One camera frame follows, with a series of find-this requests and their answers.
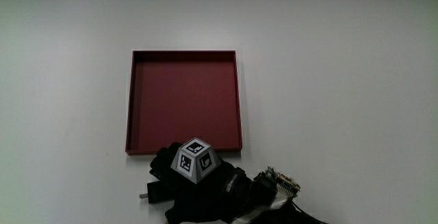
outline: cable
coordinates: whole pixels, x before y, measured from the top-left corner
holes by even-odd
[[[304,212],[303,210],[301,210],[300,207],[298,207],[298,206],[296,205],[296,203],[294,203],[292,200],[291,200],[291,202],[292,202],[292,204],[295,206],[295,208],[297,208],[298,210],[301,211],[301,213],[303,213],[303,214],[309,216],[310,218],[314,219],[315,221],[319,222],[320,224],[328,224],[328,223],[325,223],[324,221],[320,221],[320,220],[318,220],[317,218],[311,216],[310,214],[307,214],[306,212]]]

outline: gloved hand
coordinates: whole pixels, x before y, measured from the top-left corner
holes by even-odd
[[[222,164],[212,171],[198,184],[191,182],[180,175],[170,165],[177,154],[181,143],[174,142],[169,148],[158,151],[157,157],[151,162],[150,173],[156,176],[175,196],[173,208],[165,215],[170,224],[179,224],[183,221],[207,222],[222,219],[228,221],[235,215],[236,209],[244,205],[244,192],[249,191],[250,180],[243,174],[239,181],[242,194],[224,194],[226,181],[235,172],[235,167],[221,159]]]
[[[218,219],[231,223],[258,206],[269,206],[275,192],[260,182],[252,182],[244,171],[221,159],[221,165],[195,184],[180,175],[170,165],[181,143],[174,142],[169,148],[158,151],[151,162],[150,173],[156,176],[175,196],[173,208],[165,215],[169,224],[184,221],[208,222]],[[291,201],[281,209],[260,214],[251,223],[260,224],[316,224],[321,223],[298,212]]]

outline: white surface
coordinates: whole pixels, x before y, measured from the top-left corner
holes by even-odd
[[[438,223],[438,0],[0,0],[0,223],[163,223],[132,49],[237,49],[251,176],[329,223]]]

